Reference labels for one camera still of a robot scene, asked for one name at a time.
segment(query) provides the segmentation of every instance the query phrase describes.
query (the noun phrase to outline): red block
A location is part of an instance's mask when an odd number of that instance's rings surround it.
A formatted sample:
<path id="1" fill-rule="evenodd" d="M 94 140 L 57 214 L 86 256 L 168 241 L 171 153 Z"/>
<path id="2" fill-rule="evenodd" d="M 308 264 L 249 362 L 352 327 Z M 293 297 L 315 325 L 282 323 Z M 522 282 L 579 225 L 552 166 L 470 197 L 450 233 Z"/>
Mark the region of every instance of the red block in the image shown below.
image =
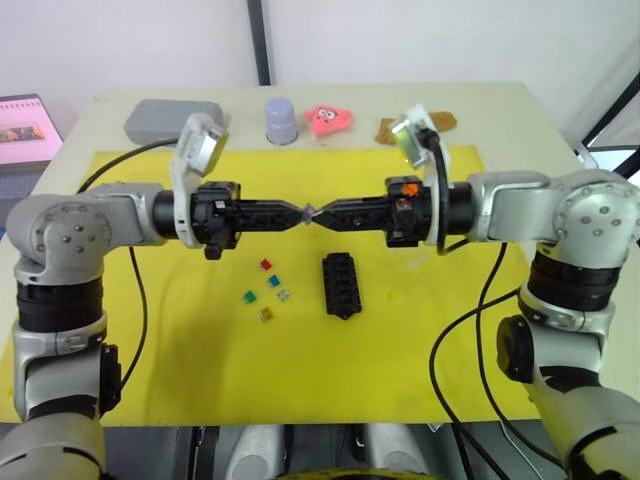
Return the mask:
<path id="1" fill-rule="evenodd" d="M 271 268 L 271 264 L 269 263 L 269 260 L 267 260 L 266 258 L 260 262 L 260 269 L 263 272 L 266 272 L 270 268 Z"/>

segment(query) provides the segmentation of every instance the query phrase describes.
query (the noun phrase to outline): table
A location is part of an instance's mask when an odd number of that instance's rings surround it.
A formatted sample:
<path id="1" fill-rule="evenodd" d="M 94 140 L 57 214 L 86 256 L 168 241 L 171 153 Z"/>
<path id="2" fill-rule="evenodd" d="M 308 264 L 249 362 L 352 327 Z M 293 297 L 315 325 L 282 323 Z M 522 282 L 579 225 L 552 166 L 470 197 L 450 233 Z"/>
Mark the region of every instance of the table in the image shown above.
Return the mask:
<path id="1" fill-rule="evenodd" d="M 351 108 L 356 115 L 356 123 L 348 135 L 335 136 L 323 143 L 308 135 L 301 136 L 286 148 L 375 147 L 373 136 L 381 117 L 393 116 L 407 106 L 423 102 L 430 111 L 449 110 L 456 115 L 458 126 L 443 134 L 444 140 L 449 145 L 475 145 L 487 170 L 533 169 L 555 176 L 581 168 L 531 94 L 516 83 L 125 90 L 107 92 L 94 99 L 34 193 L 71 193 L 96 151 L 132 148 L 122 125 L 142 98 L 217 101 L 233 117 L 228 150 L 283 148 L 270 144 L 264 136 L 264 104 L 276 95 L 290 98 L 298 114 L 317 103 L 327 103 Z M 531 256 L 532 246 L 525 247 Z M 637 249 L 632 249 L 613 295 L 618 314 L 611 329 L 602 374 L 605 385 L 635 398 L 640 398 L 637 350 L 640 331 L 636 321 L 640 309 L 635 295 L 640 284 L 638 258 Z M 0 342 L 7 338 L 16 314 L 11 273 L 16 259 L 17 253 L 7 239 L 3 239 L 0 243 L 0 302 L 5 308 L 0 312 Z"/>

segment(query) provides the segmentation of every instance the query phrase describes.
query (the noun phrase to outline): white bracket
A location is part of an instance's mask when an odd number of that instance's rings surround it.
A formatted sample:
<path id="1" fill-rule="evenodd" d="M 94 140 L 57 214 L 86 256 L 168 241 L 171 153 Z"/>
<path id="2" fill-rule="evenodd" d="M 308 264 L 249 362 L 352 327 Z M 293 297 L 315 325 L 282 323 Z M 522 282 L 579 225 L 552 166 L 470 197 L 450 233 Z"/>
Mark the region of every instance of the white bracket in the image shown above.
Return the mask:
<path id="1" fill-rule="evenodd" d="M 200 179 L 218 163 L 229 134 L 204 113 L 193 113 L 180 134 L 171 160 L 173 217 L 178 238 L 188 248 L 200 248 L 191 228 L 191 195 Z"/>
<path id="2" fill-rule="evenodd" d="M 415 169 L 424 166 L 424 177 L 422 183 L 425 187 L 428 187 L 431 191 L 431 227 L 429 233 L 425 239 L 427 245 L 435 245 L 438 242 L 438 217 L 440 212 L 440 197 L 438 190 L 438 170 L 436 168 L 435 157 L 433 152 L 428 148 L 423 147 L 416 137 L 416 132 L 419 129 L 428 128 L 437 132 L 431 116 L 427 113 L 422 104 L 417 104 L 411 107 L 407 112 L 400 116 L 390 126 L 391 133 L 393 134 L 396 143 L 404 150 L 407 160 L 411 166 Z M 449 150 L 447 146 L 440 138 L 440 149 L 442 150 L 442 157 L 444 159 L 444 166 L 447 172 L 447 178 L 449 178 L 449 165 L 451 164 L 451 158 L 449 157 Z"/>

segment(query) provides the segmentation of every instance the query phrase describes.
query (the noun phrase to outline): laptop screen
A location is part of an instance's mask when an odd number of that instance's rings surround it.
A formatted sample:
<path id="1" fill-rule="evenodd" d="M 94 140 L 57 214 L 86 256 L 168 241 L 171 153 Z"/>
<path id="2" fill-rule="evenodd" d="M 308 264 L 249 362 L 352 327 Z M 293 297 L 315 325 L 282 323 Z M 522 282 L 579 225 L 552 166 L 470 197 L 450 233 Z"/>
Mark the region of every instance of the laptop screen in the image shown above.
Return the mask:
<path id="1" fill-rule="evenodd" d="M 62 145 L 40 97 L 0 97 L 0 166 L 49 161 Z"/>

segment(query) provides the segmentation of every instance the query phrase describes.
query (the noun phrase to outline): black pole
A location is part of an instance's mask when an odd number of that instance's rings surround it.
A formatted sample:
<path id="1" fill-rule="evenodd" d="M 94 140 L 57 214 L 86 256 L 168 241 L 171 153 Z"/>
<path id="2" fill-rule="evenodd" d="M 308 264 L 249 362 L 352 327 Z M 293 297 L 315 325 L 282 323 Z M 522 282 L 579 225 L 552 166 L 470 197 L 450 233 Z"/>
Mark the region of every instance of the black pole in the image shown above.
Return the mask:
<path id="1" fill-rule="evenodd" d="M 640 150 L 633 152 L 629 158 L 618 165 L 614 172 L 624 178 L 630 178 L 638 170 L 640 170 Z"/>
<path id="2" fill-rule="evenodd" d="M 596 123 L 596 125 L 587 133 L 582 139 L 582 144 L 589 148 L 589 144 L 593 141 L 598 134 L 609 125 L 609 123 L 618 115 L 624 107 L 631 101 L 631 99 L 640 92 L 640 73 L 638 73 L 633 80 L 627 85 L 627 88 L 620 94 L 620 96 L 613 102 L 613 105 L 606 111 L 602 118 Z"/>
<path id="3" fill-rule="evenodd" d="M 267 39 L 264 34 L 264 16 L 262 15 L 262 0 L 247 0 L 251 37 L 253 38 L 253 53 L 256 57 L 258 82 L 260 85 L 271 85 L 269 74 L 269 59 L 267 58 Z"/>

